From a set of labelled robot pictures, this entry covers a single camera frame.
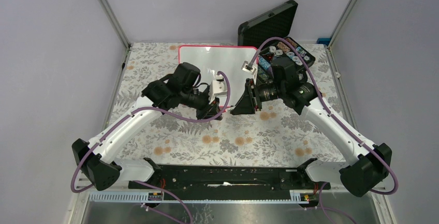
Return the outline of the pink framed whiteboard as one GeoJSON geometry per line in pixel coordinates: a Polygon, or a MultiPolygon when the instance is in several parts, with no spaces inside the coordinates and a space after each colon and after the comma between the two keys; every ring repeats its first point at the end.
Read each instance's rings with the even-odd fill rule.
{"type": "Polygon", "coordinates": [[[226,96],[219,97],[220,112],[209,120],[221,120],[222,112],[235,106],[244,93],[247,78],[256,83],[256,75],[252,76],[241,69],[244,61],[257,64],[254,59],[257,49],[255,47],[239,46],[196,46],[183,45],[179,47],[179,68],[186,68],[195,73],[190,77],[192,81],[205,86],[201,91],[198,86],[190,87],[187,93],[181,92],[181,104],[196,109],[199,94],[209,94],[209,86],[218,74],[222,75],[228,86],[226,96]]]}

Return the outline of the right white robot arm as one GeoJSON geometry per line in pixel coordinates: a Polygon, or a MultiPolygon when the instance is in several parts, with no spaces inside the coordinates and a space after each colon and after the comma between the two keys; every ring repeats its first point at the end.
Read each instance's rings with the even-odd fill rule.
{"type": "Polygon", "coordinates": [[[244,92],[231,111],[232,115],[255,114],[263,102],[280,99],[300,117],[311,122],[341,152],[345,162],[323,162],[310,159],[299,168],[297,182],[305,189],[317,182],[343,185],[352,195],[362,197],[383,181],[390,171],[392,150],[376,145],[333,111],[315,85],[299,77],[298,62],[281,57],[272,63],[273,80],[255,84],[247,79],[244,92]]]}

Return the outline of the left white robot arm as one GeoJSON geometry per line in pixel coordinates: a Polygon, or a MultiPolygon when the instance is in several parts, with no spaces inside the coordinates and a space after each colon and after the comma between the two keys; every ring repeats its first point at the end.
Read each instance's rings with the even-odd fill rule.
{"type": "Polygon", "coordinates": [[[196,91],[200,70],[187,62],[174,73],[147,85],[133,105],[100,134],[72,144],[77,168],[70,182],[74,193],[91,187],[102,191],[118,181],[140,181],[147,188],[160,183],[160,173],[146,160],[118,159],[121,149],[145,126],[169,115],[190,123],[221,120],[230,100],[230,83],[218,71],[205,93],[196,91]]]}

